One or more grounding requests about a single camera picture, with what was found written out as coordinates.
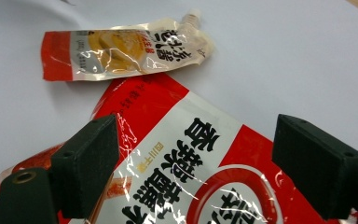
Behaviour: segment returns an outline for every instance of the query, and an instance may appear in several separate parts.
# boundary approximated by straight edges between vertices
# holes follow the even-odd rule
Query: white spout cap
[[[189,23],[194,28],[199,29],[201,20],[201,11],[198,9],[192,8],[187,14],[182,18],[182,23]]]

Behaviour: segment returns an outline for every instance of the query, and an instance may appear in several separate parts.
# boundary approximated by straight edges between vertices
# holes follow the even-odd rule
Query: red and white package
[[[92,118],[109,114],[120,158],[97,223],[356,223],[322,220],[271,141],[166,74],[113,80]]]

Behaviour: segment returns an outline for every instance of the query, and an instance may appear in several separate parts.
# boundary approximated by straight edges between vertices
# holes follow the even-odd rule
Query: sauce packet
[[[348,220],[323,220],[272,162],[270,140],[166,74],[112,80],[91,118],[110,114],[120,156],[96,223],[357,222],[355,211]],[[48,168],[60,146],[14,170]]]
[[[165,72],[200,64],[213,51],[200,12],[181,22],[162,19],[108,30],[45,32],[43,78],[49,81],[106,80]]]

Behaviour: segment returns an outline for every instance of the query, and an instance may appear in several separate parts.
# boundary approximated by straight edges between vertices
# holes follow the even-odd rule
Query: white surface
[[[0,173],[67,140],[89,120],[109,82],[46,82],[46,30],[181,20],[201,10],[212,58],[170,74],[273,138],[283,113],[358,150],[358,8],[341,1],[0,0]]]

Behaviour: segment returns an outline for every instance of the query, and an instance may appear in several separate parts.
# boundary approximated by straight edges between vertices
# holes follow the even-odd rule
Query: snack package
[[[271,141],[166,74],[113,80],[92,118],[109,114],[120,158],[96,223],[356,223],[322,220],[271,161]]]
[[[200,64],[211,55],[213,43],[199,25],[200,12],[190,10],[181,22],[163,19],[109,30],[46,32],[44,79],[97,81]]]

